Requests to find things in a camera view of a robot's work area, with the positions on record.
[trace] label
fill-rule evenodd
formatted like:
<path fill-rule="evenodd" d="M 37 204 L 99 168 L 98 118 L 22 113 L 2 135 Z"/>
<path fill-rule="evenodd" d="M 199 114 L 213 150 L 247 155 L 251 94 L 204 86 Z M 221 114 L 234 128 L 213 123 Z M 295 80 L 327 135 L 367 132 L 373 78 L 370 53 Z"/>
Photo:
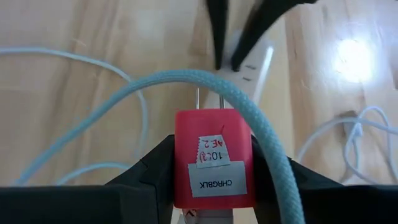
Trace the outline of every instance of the label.
<path fill-rule="evenodd" d="M 211 197 L 247 194 L 246 173 L 243 161 L 230 162 L 229 166 L 200 169 L 188 164 L 192 197 Z"/>
<path fill-rule="evenodd" d="M 198 143 L 197 167 L 217 167 L 230 165 L 228 150 L 223 136 L 201 136 Z"/>

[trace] cable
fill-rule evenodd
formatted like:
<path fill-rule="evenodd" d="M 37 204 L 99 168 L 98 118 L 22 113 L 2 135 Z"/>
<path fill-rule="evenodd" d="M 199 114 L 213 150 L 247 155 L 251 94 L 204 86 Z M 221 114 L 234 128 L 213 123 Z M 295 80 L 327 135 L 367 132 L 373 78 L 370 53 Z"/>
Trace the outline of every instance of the cable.
<path fill-rule="evenodd" d="M 362 119 L 362 117 L 364 116 L 364 114 L 369 111 L 369 110 L 375 110 L 377 111 L 377 113 L 379 113 L 381 115 L 381 117 L 383 118 L 383 122 L 385 125 L 381 125 L 379 123 L 375 123 L 372 121 L 368 121 L 366 119 Z M 354 138 L 354 134 L 356 132 L 356 128 L 358 127 L 358 124 L 366 124 L 366 125 L 370 125 L 373 126 L 375 128 L 381 129 L 383 131 L 387 132 L 387 163 L 390 169 L 390 172 L 392 174 L 392 176 L 394 177 L 394 179 L 397 181 L 398 180 L 398 172 L 396 169 L 396 164 L 394 162 L 393 159 L 393 153 L 392 153 L 392 143 L 391 143 L 391 136 L 390 134 L 395 134 L 398 135 L 398 129 L 396 128 L 391 128 L 390 124 L 388 122 L 388 118 L 386 116 L 386 114 L 383 112 L 382 109 L 380 109 L 377 106 L 369 106 L 367 108 L 365 108 L 364 110 L 362 110 L 362 112 L 358 115 L 357 118 L 338 118 L 338 119 L 333 119 L 329 122 L 323 123 L 319 128 L 317 128 L 317 130 L 311 134 L 311 136 L 307 139 L 307 141 L 304 143 L 304 145 L 298 150 L 298 154 L 297 154 L 297 161 L 299 163 L 302 162 L 302 159 L 305 155 L 305 153 L 308 151 L 309 146 L 311 145 L 311 143 L 317 138 L 319 137 L 321 134 L 323 134 L 324 132 L 326 132 L 327 130 L 331 129 L 332 127 L 334 127 L 337 124 L 341 124 L 341 123 L 354 123 L 354 128 L 352 128 L 351 132 L 348 134 L 347 137 L 347 141 L 346 144 L 343 148 L 343 158 L 344 158 L 344 162 L 347 165 L 347 168 L 349 170 L 351 170 L 355 175 L 357 175 L 359 178 L 365 180 L 366 182 L 369 182 L 371 184 L 377 184 L 377 182 L 371 178 L 368 177 L 364 174 L 362 174 L 359 171 L 359 149 L 356 145 Z M 348 155 L 350 152 L 350 148 L 349 145 L 353 143 L 354 144 L 354 154 L 355 154 L 355 158 L 356 158 L 356 165 L 355 167 L 351 165 L 350 161 L 348 160 Z"/>
<path fill-rule="evenodd" d="M 79 60 L 82 62 L 90 63 L 93 65 L 97 65 L 103 68 L 106 68 L 114 73 L 117 73 L 125 79 L 127 82 L 132 82 L 132 78 L 123 72 L 120 68 L 117 68 L 109 63 L 97 60 L 97 59 L 92 59 L 83 55 L 77 55 L 77 54 L 72 54 L 69 52 L 63 52 L 60 50 L 52 50 L 52 49 L 46 49 L 43 47 L 11 47 L 11 48 L 0 48 L 0 55 L 6 55 L 6 54 L 29 54 L 29 53 L 35 53 L 35 54 L 50 54 L 50 55 L 56 55 L 56 56 L 61 56 L 61 57 L 66 57 L 74 60 Z M 136 157 L 141 158 L 141 155 L 143 155 L 144 150 L 145 150 L 145 143 L 146 143 L 146 138 L 147 138 L 147 133 L 148 133 L 148 110 L 147 110 L 147 103 L 142 95 L 141 91 L 137 92 L 137 96 L 140 100 L 141 103 L 141 111 L 142 111 L 142 130 L 141 130 L 141 136 L 139 140 L 139 145 L 138 145 L 138 150 L 136 150 Z"/>
<path fill-rule="evenodd" d="M 287 160 L 284 150 L 275 135 L 269 121 L 262 111 L 249 100 L 241 90 L 231 82 L 214 76 L 201 70 L 169 70 L 157 72 L 145 78 L 136 80 L 124 86 L 115 94 L 110 96 L 89 117 L 83 120 L 77 127 L 66 135 L 59 138 L 49 149 L 38 156 L 31 165 L 16 180 L 17 185 L 24 185 L 26 181 L 49 160 L 55 153 L 59 152 L 64 145 L 79 136 L 84 130 L 100 119 L 116 103 L 129 94 L 142 88 L 169 82 L 188 82 L 198 86 L 207 87 L 216 92 L 236 108 L 252 128 L 257 136 L 262 152 L 269 166 L 269 171 L 275 185 L 275 192 L 279 204 L 282 223 L 296 224 L 305 223 L 299 190 L 295 182 L 292 168 Z"/>
<path fill-rule="evenodd" d="M 78 176 L 84 174 L 85 172 L 89 172 L 89 171 L 92 171 L 95 169 L 101 169 L 101 168 L 118 168 L 118 169 L 125 171 L 125 170 L 128 170 L 130 168 L 130 166 L 126 165 L 126 164 L 122 164 L 120 162 L 102 162 L 99 164 L 91 164 L 84 168 L 77 169 L 77 170 L 74 170 L 74 171 L 68 173 L 67 175 L 65 175 L 58 181 L 56 181 L 55 185 L 59 186 L 59 185 L 66 184 L 69 180 L 72 180 L 73 178 L 78 177 Z"/>

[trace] light blue cable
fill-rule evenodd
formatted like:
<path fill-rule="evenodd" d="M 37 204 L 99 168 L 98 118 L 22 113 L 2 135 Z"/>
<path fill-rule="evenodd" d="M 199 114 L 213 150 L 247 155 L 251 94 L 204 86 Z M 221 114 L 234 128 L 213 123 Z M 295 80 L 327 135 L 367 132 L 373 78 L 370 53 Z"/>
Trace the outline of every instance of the light blue cable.
<path fill-rule="evenodd" d="M 99 164 L 91 164 L 84 168 L 74 170 L 74 171 L 70 172 L 69 174 L 63 176 L 61 179 L 56 181 L 55 185 L 59 186 L 59 185 L 66 184 L 69 180 L 72 180 L 73 178 L 78 177 L 78 176 L 84 174 L 85 172 L 89 172 L 89 171 L 92 171 L 95 169 L 101 169 L 101 168 L 118 168 L 121 170 L 128 170 L 130 168 L 130 166 L 127 164 L 122 164 L 120 162 L 102 162 Z"/>
<path fill-rule="evenodd" d="M 0 48 L 0 55 L 7 55 L 7 54 L 49 54 L 49 55 L 56 55 L 61 57 L 66 57 L 74 60 L 79 60 L 82 62 L 90 63 L 93 65 L 98 65 L 100 67 L 106 68 L 114 73 L 120 75 L 123 79 L 127 82 L 132 82 L 132 78 L 122 71 L 120 68 L 115 67 L 107 62 L 103 62 L 101 60 L 89 58 L 83 55 L 72 54 L 69 52 L 63 52 L 60 50 L 52 50 L 46 49 L 44 47 L 7 47 L 7 48 Z M 137 91 L 137 96 L 141 103 L 141 112 L 142 112 L 142 129 L 141 129 L 141 136 L 139 140 L 138 150 L 135 150 L 136 155 L 135 157 L 141 158 L 142 154 L 145 150 L 147 132 L 148 132 L 148 109 L 147 103 L 142 95 L 141 91 Z"/>
<path fill-rule="evenodd" d="M 55 153 L 60 151 L 66 143 L 79 136 L 84 130 L 100 119 L 116 103 L 129 94 L 142 88 L 168 82 L 188 82 L 207 87 L 219 95 L 224 96 L 236 108 L 252 128 L 256 135 L 263 154 L 269 166 L 269 171 L 275 187 L 282 223 L 305 223 L 299 190 L 295 182 L 292 168 L 271 124 L 261 110 L 249 100 L 241 90 L 231 82 L 201 70 L 169 70 L 157 72 L 121 88 L 110 96 L 109 100 L 94 110 L 88 118 L 77 127 L 58 139 L 43 154 L 37 157 L 32 164 L 16 180 L 17 185 L 23 185 L 27 180 L 46 163 Z"/>

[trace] wooden floor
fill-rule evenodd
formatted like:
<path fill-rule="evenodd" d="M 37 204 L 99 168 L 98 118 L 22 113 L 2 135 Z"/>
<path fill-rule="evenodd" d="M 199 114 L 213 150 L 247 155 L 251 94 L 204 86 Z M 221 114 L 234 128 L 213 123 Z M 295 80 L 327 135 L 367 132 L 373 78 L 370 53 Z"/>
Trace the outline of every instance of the wooden floor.
<path fill-rule="evenodd" d="M 231 0 L 228 36 L 242 28 L 253 2 Z M 275 54 L 261 109 L 289 156 L 317 126 L 349 110 L 377 105 L 398 124 L 397 10 L 393 0 L 319 0 L 291 10 L 267 32 Z M 0 47 L 31 45 L 107 60 L 134 78 L 165 69 L 213 68 L 210 25 L 197 0 L 1 1 Z M 4 56 L 0 68 L 1 185 L 125 84 L 96 66 L 44 55 Z M 195 107 L 195 87 L 164 84 L 144 95 L 149 151 L 173 133 L 177 110 Z M 367 118 L 381 121 L 373 113 Z M 51 184 L 93 162 L 131 162 L 140 130 L 140 104 L 132 95 L 68 144 L 30 184 Z M 364 132 L 359 143 L 364 173 L 392 183 L 382 156 L 385 133 L 369 127 Z M 338 180 L 345 172 L 344 141 L 338 126 L 315 142 L 303 163 Z M 99 170 L 70 184 L 101 184 L 117 174 Z"/>

